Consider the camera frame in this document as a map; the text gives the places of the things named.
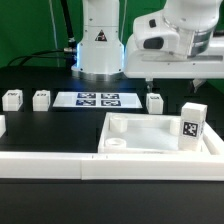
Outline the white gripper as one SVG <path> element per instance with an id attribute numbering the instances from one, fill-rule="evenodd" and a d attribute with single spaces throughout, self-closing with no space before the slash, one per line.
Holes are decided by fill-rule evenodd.
<path id="1" fill-rule="evenodd" d="M 180 59 L 162 51 L 140 50 L 134 36 L 125 52 L 125 75 L 146 79 L 147 92 L 153 92 L 153 79 L 190 79 L 190 92 L 206 83 L 205 79 L 224 79 L 224 37 L 213 38 L 209 48 L 193 58 Z"/>

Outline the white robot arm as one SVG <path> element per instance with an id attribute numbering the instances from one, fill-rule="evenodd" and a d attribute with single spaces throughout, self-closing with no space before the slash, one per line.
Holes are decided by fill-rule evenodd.
<path id="1" fill-rule="evenodd" d="M 224 37 L 215 35 L 223 0 L 166 0 L 163 9 L 134 20 L 126 44 L 118 37 L 119 0 L 82 0 L 83 38 L 76 77 L 224 79 Z"/>

